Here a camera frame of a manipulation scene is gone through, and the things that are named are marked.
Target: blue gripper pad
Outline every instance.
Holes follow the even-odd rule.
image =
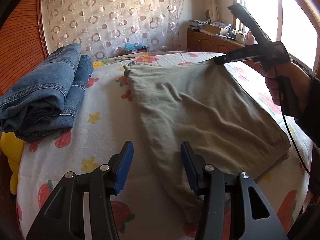
[[[198,185],[198,179],[197,179],[198,176],[197,176],[196,168],[194,167],[194,164],[189,155],[189,151],[187,149],[186,143],[189,144],[188,142],[183,142],[180,147],[181,159],[182,159],[184,168],[186,170],[190,188],[197,195],[200,189]]]
[[[119,154],[120,163],[118,164],[118,169],[116,171],[116,183],[114,186],[116,194],[119,194],[124,188],[125,180],[130,169],[131,161],[133,158],[133,143],[126,141],[124,144],[121,153]]]

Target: human hand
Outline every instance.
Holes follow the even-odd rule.
[[[311,79],[309,76],[297,65],[292,62],[276,65],[278,76],[288,77],[292,85],[293,91],[297,95],[300,113],[303,113],[308,104],[309,93],[311,89]],[[260,72],[265,77],[265,83],[272,96],[272,100],[276,105],[280,105],[278,84],[274,80],[276,73],[274,68],[269,71]]]

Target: cardboard box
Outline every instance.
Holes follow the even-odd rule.
[[[204,30],[209,32],[209,33],[219,34],[219,35],[223,35],[223,36],[225,36],[227,34],[227,32],[228,32],[228,29],[225,30],[225,29],[222,29],[220,27],[213,26],[211,24],[205,24],[204,25]]]

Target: black sleeve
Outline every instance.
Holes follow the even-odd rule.
[[[320,80],[309,75],[312,80],[308,105],[302,116],[295,122],[320,147]]]

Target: folded shirt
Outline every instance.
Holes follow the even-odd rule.
[[[207,164],[261,177],[290,147],[275,120],[214,59],[186,66],[125,67],[143,145],[167,193],[187,220],[202,199],[190,189],[180,145],[189,141]]]
[[[92,61],[81,45],[57,49],[0,97],[0,130],[36,141],[71,128],[92,74]]]

